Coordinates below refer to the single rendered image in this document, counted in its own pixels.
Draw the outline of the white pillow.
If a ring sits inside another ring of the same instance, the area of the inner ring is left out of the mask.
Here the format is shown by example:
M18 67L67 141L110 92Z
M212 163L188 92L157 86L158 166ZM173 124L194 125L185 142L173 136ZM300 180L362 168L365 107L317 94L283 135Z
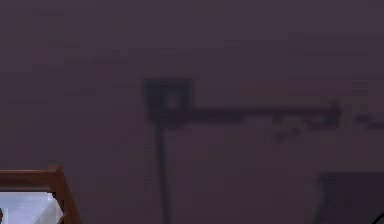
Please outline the white pillow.
M59 224L64 212L48 192L0 192L0 224Z

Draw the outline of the brown wooden bed frame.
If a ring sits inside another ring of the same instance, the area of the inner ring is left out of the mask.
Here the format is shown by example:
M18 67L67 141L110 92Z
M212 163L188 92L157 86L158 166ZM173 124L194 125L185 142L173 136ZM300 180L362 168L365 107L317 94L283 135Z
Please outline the brown wooden bed frame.
M0 192L48 192L64 213L59 224L83 224L59 165L38 170L0 170Z

